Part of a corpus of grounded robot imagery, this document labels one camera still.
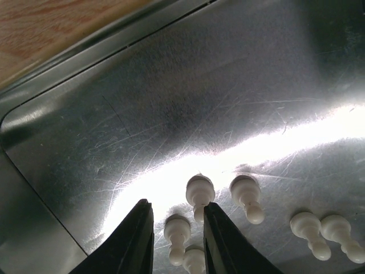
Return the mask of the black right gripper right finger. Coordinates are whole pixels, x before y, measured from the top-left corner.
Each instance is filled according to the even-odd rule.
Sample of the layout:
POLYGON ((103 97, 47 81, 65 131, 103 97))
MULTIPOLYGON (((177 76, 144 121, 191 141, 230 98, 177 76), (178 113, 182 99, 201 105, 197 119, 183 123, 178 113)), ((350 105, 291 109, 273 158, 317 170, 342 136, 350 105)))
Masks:
POLYGON ((204 207, 206 273, 281 273, 214 202, 204 207))

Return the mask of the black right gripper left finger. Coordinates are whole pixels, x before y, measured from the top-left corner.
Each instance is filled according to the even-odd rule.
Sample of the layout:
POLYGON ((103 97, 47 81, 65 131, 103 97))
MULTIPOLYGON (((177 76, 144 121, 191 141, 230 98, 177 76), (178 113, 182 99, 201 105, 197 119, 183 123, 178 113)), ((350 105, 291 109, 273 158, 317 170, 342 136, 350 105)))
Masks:
POLYGON ((141 199, 109 238, 72 272, 152 273, 153 248, 152 204, 141 199))

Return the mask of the yellow metal tin box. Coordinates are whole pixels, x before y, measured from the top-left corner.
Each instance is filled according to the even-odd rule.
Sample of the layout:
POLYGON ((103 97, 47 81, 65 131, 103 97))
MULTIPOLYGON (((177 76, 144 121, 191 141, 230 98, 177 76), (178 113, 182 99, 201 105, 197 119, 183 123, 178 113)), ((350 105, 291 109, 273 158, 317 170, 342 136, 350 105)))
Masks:
POLYGON ((363 273, 295 237, 300 211, 338 214, 364 244, 364 2, 159 1, 1 89, 1 272, 68 273, 132 207, 154 213, 154 273, 185 191, 215 202, 284 273, 363 273), (230 193, 261 189, 261 224, 230 193))

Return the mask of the white chess pawn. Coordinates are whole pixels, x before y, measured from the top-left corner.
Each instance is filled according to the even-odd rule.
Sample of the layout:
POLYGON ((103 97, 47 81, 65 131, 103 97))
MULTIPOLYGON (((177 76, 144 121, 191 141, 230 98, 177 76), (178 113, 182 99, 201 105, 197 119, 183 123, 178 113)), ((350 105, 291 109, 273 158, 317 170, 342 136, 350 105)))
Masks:
POLYGON ((191 238, 191 226, 187 219, 174 214, 167 218, 164 227, 164 238, 169 244, 169 262, 174 266, 183 263, 185 243, 191 238))
POLYGON ((192 177, 186 185, 186 200, 193 207, 196 222, 204 222, 204 208, 215 199, 215 190, 210 180, 203 176, 192 177))
POLYGON ((321 223, 313 213, 300 212, 294 215, 290 220, 290 228, 296 237, 307 241, 307 246, 316 259, 326 261, 331 257, 329 246, 319 234, 321 223))
POLYGON ((351 224, 340 215, 330 215, 321 220, 321 234, 340 245, 343 253, 354 263, 364 263, 364 248, 351 237, 351 224))
POLYGON ((244 210, 248 222, 257 225, 264 221, 265 213, 260 203, 261 189, 252 177, 236 177, 230 185, 230 193, 234 203, 244 210))
POLYGON ((182 263, 189 274, 205 273, 205 254, 200 249, 190 249, 185 252, 182 263))

